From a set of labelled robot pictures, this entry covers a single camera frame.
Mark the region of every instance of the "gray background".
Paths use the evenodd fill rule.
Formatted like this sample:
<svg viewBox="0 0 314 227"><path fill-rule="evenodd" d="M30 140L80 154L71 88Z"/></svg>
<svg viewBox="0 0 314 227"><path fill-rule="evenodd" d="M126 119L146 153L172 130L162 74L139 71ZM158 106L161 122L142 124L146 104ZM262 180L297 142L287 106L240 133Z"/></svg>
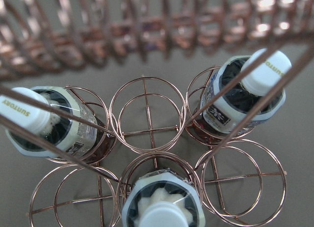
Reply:
<svg viewBox="0 0 314 227"><path fill-rule="evenodd" d="M49 0L40 0L50 9ZM302 45L286 45L282 48L292 62L302 53ZM172 51L171 58L164 60L161 53L151 53L147 63L141 62L137 54L130 55L123 66L117 65L110 60L103 69L95 69L88 66L84 71L67 71L58 75L44 75L41 77L26 78L15 82L4 82L8 87L24 86L32 87L38 85L75 85L87 87L98 93L109 107L110 101L119 89L127 81L144 76L157 76L170 81L185 95L187 86L193 77L200 71L213 65L222 65L232 55L251 54L253 50L239 48L236 53L229 53L220 49L211 56L203 54L201 49L197 49L191 58L186 58L180 50ZM313 209L313 124L314 111L312 81L314 73L311 63L301 75L299 75L287 88L287 101L280 111L266 124L257 127L248 138L255 140L268 147L281 161L283 168L287 171L288 196L282 212L279 216L267 226L312 226L314 223ZM131 109L133 117L128 116L125 120L126 128L131 128L134 122L139 122L139 127L145 127L144 111L140 109ZM161 114L154 111L154 121L162 124L165 113ZM172 124L172 114L168 115L170 119L166 120ZM57 167L50 161L43 158L25 157L21 155L6 138L4 129L0 129L2 156L1 160L1 202L0 202L0 225L6 226L29 226L27 219L28 203L32 191L40 179L50 170ZM269 158L259 157L259 152L253 152L254 149L248 149L259 160L263 168L262 172L276 171ZM192 165L195 164L198 157L206 151L206 147L193 141L186 133L183 133L178 143L171 152L188 160ZM130 152L126 147L117 143L113 152L107 157L102 165L113 171L118 177L126 165L136 157L136 154ZM246 165L245 159L233 155L232 153L222 152L220 156L221 171L223 177L239 175L245 172L250 165ZM171 164L162 163L162 166L172 167ZM53 194L56 191L56 185L60 183L60 178L65 173L59 173L52 177L47 185L41 189L38 199L36 199L35 208L41 208L53 203ZM256 213L252 213L248 220L254 223L254 220L263 219L263 215L276 208L280 195L280 180L265 178L263 195L265 200L261 201L257 207ZM73 177L60 194L60 201L67 201L76 198L86 198L95 196L97 192L95 176L92 173L85 172ZM237 181L226 185L225 196L230 200L228 208L234 213L243 210L248 203L252 203L252 197L256 194L256 183L254 181ZM106 213L110 213L110 203L105 206ZM219 220L213 214L210 214L205 208L207 216L206 226L228 226ZM97 202L88 204L75 204L59 209L60 217L64 226L99 226ZM35 215L35 226L57 226L53 212L47 211Z"/></svg>

